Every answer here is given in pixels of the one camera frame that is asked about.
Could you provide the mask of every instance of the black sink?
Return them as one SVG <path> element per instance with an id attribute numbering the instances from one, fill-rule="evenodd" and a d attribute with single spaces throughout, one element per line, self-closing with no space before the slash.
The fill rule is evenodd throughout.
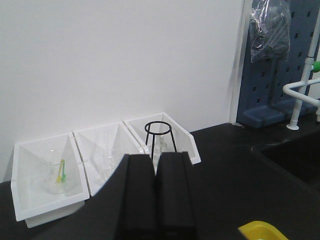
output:
<path id="1" fill-rule="evenodd" d="M 320 132 L 261 150 L 268 159 L 320 192 Z"/>

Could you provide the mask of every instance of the white wall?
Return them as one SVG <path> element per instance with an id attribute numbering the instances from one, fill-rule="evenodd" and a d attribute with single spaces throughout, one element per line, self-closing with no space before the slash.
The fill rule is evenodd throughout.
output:
<path id="1" fill-rule="evenodd" d="M 242 1 L 2 0 L 0 182 L 14 143 L 167 112 L 229 119 Z"/>

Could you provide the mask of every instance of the blue pegboard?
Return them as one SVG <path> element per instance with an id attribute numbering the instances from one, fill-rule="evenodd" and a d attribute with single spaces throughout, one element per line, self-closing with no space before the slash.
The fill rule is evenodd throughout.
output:
<path id="1" fill-rule="evenodd" d="M 263 59 L 251 63 L 250 38 L 246 44 L 237 122 L 254 128 L 290 119 L 295 98 L 283 86 L 301 79 L 313 36 L 320 0 L 291 0 L 290 53 L 288 61 Z M 300 115 L 315 112 L 303 103 Z"/>

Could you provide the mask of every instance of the green valve handle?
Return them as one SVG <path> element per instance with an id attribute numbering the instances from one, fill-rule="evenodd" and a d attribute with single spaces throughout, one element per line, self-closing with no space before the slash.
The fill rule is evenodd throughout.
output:
<path id="1" fill-rule="evenodd" d="M 320 61 L 314 61 L 312 65 L 314 73 L 320 72 Z"/>

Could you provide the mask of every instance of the black wire stand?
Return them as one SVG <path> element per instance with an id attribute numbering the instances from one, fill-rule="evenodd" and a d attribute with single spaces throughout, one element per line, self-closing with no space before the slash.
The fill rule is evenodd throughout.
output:
<path id="1" fill-rule="evenodd" d="M 164 125 L 167 125 L 169 127 L 169 130 L 163 131 L 163 132 L 152 132 L 152 131 L 150 131 L 150 128 L 151 128 L 152 124 L 164 124 Z M 170 133 L 171 139 L 172 139 L 172 143 L 173 143 L 173 147 L 174 147 L 174 151 L 177 152 L 175 138 L 174 138 L 174 135 L 172 133 L 172 127 L 171 127 L 171 125 L 169 123 L 167 123 L 165 121 L 151 121 L 151 122 L 148 122 L 144 126 L 144 130 L 147 132 L 146 139 L 145 139 L 145 145 L 148 145 L 149 134 L 152 135 L 152 147 L 151 147 L 151 159 L 152 160 L 154 160 L 155 136 L 165 135 L 165 134 Z"/>

